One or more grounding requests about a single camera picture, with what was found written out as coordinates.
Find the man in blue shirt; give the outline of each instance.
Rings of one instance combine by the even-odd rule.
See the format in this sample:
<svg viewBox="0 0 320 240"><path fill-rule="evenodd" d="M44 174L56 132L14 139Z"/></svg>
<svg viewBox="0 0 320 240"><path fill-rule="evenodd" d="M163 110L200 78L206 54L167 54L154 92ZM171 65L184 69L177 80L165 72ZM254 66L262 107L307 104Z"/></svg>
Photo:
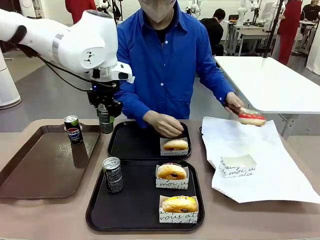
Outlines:
<svg viewBox="0 0 320 240"><path fill-rule="evenodd" d="M167 138L180 135L177 119L189 118L196 72L221 104L242 107L212 59L206 28L176 0L138 1L141 9L117 28L118 60L135 76L134 84L125 82L115 95L123 113Z"/></svg>

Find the shirt collar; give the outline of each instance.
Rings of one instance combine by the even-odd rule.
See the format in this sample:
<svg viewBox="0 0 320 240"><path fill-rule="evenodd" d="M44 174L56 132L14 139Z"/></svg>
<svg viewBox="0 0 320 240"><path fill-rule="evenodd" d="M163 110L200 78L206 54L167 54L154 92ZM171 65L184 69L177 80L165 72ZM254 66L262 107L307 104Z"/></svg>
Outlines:
<svg viewBox="0 0 320 240"><path fill-rule="evenodd" d="M173 8L177 12L175 25L180 25L182 27L182 29L187 32L188 29L185 24L184 13L180 10L180 6L178 4L178 1L175 2ZM149 27L149 23L145 21L145 12L143 11L142 8L140 8L138 11L138 19L139 19L139 24L140 24L141 30L143 29L144 26Z"/></svg>

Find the face mask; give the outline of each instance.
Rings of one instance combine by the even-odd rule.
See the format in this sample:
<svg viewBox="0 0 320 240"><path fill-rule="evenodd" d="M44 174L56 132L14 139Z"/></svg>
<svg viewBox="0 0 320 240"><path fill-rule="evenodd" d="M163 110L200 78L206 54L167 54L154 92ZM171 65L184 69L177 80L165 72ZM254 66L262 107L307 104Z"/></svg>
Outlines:
<svg viewBox="0 0 320 240"><path fill-rule="evenodd" d="M138 0L141 8L156 23L160 23L170 13L176 0Z"/></svg>

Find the blue shirt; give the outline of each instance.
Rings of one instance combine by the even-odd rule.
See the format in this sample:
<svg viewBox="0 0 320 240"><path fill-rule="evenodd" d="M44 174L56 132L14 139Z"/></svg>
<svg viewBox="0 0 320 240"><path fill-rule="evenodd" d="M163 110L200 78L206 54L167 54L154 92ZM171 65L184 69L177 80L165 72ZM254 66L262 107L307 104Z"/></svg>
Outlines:
<svg viewBox="0 0 320 240"><path fill-rule="evenodd" d="M196 72L220 103L234 91L216 67L206 28L183 13L178 2L174 8L175 24L163 46L142 9L117 28L117 58L131 66L135 81L123 83L115 97L123 102L122 112L142 127L149 110L176 119L189 118Z"/></svg>

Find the donut with red icing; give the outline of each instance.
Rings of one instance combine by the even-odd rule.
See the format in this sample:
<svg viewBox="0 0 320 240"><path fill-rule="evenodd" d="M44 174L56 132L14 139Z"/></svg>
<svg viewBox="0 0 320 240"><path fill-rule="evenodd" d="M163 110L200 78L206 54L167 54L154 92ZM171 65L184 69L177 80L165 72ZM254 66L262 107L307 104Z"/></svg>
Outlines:
<svg viewBox="0 0 320 240"><path fill-rule="evenodd" d="M266 123L266 118L260 115L243 113L238 115L238 121L242 124L263 126Z"/></svg>

